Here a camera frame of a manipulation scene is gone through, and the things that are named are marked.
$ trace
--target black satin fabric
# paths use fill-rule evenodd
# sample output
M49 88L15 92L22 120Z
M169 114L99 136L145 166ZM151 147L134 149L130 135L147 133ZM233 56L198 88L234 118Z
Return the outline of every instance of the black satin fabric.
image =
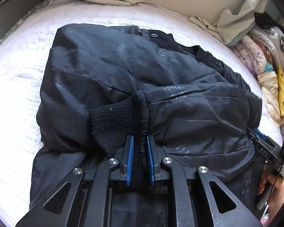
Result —
M90 110L134 93L142 136L154 135L157 146L186 166L208 166L253 209L265 161L246 127L258 127L262 102L242 77L171 34L87 24L58 29L50 50L37 113L44 148L33 165L30 207L73 168L96 166L104 155L93 140ZM166 226L165 197L114 194L112 226ZM143 214L148 217L140 221Z

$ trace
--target white quilt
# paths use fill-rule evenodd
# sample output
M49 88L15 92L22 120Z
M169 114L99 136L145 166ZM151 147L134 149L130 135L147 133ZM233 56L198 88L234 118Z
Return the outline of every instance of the white quilt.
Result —
M70 23L137 25L172 33L182 45L200 45L211 52L262 96L256 79L229 48L177 13L145 4L121 7L52 0L0 46L0 218L7 227L15 226L28 211L32 163L42 147L36 123L40 86L55 33ZM259 129L282 144L265 106Z

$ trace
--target black knit cuff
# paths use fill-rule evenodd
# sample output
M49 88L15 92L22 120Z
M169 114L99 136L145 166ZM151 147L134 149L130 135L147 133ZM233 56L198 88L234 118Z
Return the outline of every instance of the black knit cuff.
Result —
M141 112L137 96L103 107L91 109L91 127L94 140L107 158L124 147L127 135L138 136Z

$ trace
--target patterned green fabric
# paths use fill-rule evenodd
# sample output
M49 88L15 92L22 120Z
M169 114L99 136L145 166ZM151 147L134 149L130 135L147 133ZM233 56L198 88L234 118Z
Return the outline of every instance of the patterned green fabric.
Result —
M0 45L15 31L17 30L26 19L32 14L40 11L42 8L45 8L51 0L46 0L44 2L39 3L33 9L31 9L26 15L24 15L4 36L0 39Z

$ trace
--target mattress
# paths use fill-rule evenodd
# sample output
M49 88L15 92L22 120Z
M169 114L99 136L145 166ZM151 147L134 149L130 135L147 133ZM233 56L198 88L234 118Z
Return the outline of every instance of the mattress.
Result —
M136 25L172 33L178 43L200 45L222 60L262 97L256 79L228 47L177 13L146 4L122 7L52 0L0 45L0 218L8 227L29 209L32 164L43 146L36 123L40 86L55 33L69 23ZM259 130L282 144L264 104Z

